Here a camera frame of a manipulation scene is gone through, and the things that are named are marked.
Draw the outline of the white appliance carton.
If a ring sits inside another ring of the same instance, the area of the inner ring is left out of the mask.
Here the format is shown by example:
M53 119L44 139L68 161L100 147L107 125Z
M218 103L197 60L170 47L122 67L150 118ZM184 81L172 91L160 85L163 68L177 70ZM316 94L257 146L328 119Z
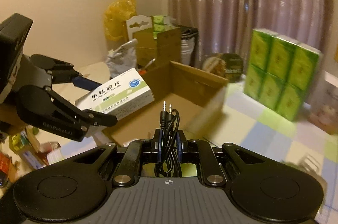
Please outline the white appliance carton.
M324 71L310 99L308 120L330 135L337 135L337 77Z

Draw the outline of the yellow plastic bag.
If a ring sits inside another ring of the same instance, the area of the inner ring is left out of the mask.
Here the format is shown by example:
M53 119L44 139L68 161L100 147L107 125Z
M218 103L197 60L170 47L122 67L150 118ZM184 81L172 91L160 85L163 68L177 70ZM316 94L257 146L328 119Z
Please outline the yellow plastic bag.
M115 0L110 3L103 16L106 40L121 41L124 38L124 22L136 15L136 0Z

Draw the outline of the white Mecobalamin tablets box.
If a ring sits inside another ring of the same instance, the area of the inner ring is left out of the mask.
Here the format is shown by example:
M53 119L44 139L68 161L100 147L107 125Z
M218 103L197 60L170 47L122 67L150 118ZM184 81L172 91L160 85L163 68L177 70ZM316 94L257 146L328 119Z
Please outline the white Mecobalamin tablets box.
M136 69L131 68L75 101L77 108L114 115L121 120L154 101Z

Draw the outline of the green tissue pack bundle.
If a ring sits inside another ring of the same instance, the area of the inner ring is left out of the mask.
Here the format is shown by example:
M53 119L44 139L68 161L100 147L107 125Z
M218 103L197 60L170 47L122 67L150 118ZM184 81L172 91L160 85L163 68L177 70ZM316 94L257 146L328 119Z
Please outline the green tissue pack bundle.
M321 52L303 42L255 28L244 94L294 121L317 72Z

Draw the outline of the brown cardboard box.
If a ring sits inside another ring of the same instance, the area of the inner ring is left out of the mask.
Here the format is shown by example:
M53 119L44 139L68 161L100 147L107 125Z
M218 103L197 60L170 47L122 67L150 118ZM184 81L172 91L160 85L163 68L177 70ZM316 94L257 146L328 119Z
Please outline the brown cardboard box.
M147 72L143 79L154 101L103 131L121 146L135 139L152 138L159 128L164 104L179 111L179 128L188 139L209 136L224 115L225 78L171 61Z

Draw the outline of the round snack tin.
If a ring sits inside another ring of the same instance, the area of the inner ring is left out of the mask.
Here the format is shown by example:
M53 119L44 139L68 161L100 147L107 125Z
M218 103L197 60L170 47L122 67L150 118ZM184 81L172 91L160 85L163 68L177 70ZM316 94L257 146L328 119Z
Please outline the round snack tin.
M241 79L244 61L236 53L213 53L202 61L201 69L235 83Z

